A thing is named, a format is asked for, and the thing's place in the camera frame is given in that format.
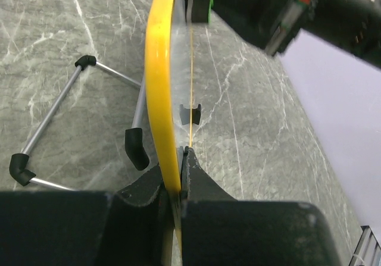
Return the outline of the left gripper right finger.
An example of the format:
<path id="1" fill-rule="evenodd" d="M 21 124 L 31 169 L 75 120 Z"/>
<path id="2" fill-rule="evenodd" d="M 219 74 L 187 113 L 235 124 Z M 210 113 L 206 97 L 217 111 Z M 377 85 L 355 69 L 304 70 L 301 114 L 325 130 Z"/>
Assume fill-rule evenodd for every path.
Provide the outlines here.
<path id="1" fill-rule="evenodd" d="M 239 201 L 200 166 L 182 161 L 184 265 L 339 265 L 321 211 L 298 201 Z"/>

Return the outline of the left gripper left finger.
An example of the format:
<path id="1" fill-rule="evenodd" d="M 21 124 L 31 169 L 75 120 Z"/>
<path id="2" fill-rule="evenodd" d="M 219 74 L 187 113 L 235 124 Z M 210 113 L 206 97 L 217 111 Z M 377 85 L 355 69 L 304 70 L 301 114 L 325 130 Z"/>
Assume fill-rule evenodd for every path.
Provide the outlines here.
<path id="1" fill-rule="evenodd" d="M 159 166 L 119 192 L 1 193 L 2 265 L 170 265 Z"/>

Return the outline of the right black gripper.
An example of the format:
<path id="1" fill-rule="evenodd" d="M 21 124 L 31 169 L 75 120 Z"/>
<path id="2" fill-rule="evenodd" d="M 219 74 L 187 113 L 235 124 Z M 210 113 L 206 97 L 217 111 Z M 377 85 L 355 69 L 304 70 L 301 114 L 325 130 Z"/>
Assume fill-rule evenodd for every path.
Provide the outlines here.
<path id="1" fill-rule="evenodd" d="M 300 30 L 380 67 L 380 0 L 213 0 L 243 40 L 274 56 Z"/>

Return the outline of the yellow-framed whiteboard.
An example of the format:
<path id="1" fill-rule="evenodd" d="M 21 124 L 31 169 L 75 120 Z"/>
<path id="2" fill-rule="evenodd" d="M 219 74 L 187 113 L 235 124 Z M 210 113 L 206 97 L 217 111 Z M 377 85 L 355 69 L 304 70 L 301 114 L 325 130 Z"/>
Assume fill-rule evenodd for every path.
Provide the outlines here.
<path id="1" fill-rule="evenodd" d="M 173 233 L 182 246 L 181 176 L 183 148 L 192 144 L 193 0 L 153 0 L 145 38 L 148 117 L 164 185 L 170 198 Z"/>

